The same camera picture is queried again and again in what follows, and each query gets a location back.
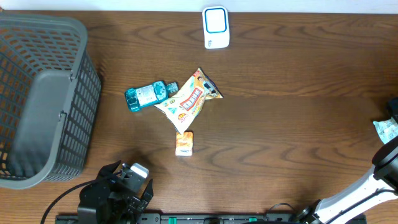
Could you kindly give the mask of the orange snack bag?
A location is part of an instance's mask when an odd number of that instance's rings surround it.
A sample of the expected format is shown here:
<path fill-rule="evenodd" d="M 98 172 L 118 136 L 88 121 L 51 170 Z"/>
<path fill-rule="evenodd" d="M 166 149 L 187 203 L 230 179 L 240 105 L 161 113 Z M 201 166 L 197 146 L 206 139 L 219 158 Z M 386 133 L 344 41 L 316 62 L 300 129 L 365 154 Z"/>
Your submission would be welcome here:
<path fill-rule="evenodd" d="M 200 113 L 206 100 L 223 98 L 217 86 L 198 68 L 179 91 L 155 107 L 183 134 Z"/>

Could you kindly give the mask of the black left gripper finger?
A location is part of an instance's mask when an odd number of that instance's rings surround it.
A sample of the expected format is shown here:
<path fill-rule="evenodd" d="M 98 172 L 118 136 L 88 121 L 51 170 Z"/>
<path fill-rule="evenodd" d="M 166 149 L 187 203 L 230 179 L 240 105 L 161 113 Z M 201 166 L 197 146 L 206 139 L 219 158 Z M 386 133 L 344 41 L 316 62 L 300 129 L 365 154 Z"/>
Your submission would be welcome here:
<path fill-rule="evenodd" d="M 119 180 L 120 172 L 116 172 L 121 161 L 103 166 L 96 177 L 97 180 Z"/>
<path fill-rule="evenodd" d="M 138 206 L 139 212 L 143 212 L 147 208 L 153 196 L 154 196 L 153 180 L 151 179 L 141 195 L 140 205 Z"/>

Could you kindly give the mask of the teal mouthwash bottle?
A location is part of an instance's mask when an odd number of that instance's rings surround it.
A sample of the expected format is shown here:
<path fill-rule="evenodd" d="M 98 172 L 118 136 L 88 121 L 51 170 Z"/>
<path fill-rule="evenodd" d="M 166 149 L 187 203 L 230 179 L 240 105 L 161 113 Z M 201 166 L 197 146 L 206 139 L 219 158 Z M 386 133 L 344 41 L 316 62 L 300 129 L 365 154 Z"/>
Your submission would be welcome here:
<path fill-rule="evenodd" d="M 169 98 L 171 93 L 177 91 L 176 82 L 166 84 L 164 81 L 157 81 L 143 87 L 130 88 L 125 91 L 124 96 L 128 109 L 131 112 L 136 112 L 163 102 Z"/>

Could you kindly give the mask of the small orange box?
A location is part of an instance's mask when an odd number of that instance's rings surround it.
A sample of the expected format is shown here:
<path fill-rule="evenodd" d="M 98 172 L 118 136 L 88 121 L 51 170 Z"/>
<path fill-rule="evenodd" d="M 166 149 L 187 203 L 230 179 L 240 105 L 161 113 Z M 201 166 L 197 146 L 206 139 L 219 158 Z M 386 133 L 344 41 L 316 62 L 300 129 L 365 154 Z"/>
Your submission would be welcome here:
<path fill-rule="evenodd" d="M 193 154 L 193 132 L 187 131 L 176 134 L 175 155 L 189 157 Z"/>

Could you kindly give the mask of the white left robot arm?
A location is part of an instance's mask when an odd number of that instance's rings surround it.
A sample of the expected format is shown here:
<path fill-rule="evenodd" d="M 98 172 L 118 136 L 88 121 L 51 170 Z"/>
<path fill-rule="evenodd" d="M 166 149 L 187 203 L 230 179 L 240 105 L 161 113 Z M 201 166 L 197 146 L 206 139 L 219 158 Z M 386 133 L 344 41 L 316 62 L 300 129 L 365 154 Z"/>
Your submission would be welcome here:
<path fill-rule="evenodd" d="M 136 223 L 154 196 L 153 180 L 139 192 L 149 170 L 121 161 L 103 166 L 93 181 L 80 192 L 79 223 Z"/>

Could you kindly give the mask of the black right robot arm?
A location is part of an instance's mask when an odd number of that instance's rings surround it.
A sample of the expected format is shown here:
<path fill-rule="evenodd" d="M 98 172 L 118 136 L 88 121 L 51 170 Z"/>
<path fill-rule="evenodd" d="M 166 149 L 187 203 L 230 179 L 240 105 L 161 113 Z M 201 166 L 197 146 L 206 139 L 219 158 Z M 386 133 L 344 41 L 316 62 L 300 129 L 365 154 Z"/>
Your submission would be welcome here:
<path fill-rule="evenodd" d="M 371 168 L 340 193 L 302 210 L 293 219 L 299 223 L 348 223 L 366 210 L 397 199 L 397 136 L 388 140 L 372 159 Z"/>

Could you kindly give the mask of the teal wet wipes pack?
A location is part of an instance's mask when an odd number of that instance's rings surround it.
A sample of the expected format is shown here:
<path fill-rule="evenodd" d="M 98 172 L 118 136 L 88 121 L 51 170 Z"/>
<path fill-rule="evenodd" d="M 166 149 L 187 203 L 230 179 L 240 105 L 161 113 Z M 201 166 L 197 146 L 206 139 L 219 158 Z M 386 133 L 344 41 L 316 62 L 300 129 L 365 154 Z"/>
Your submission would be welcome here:
<path fill-rule="evenodd" d="M 385 121 L 374 121 L 373 125 L 380 140 L 387 144 L 389 141 L 398 136 L 397 122 L 393 117 Z"/>

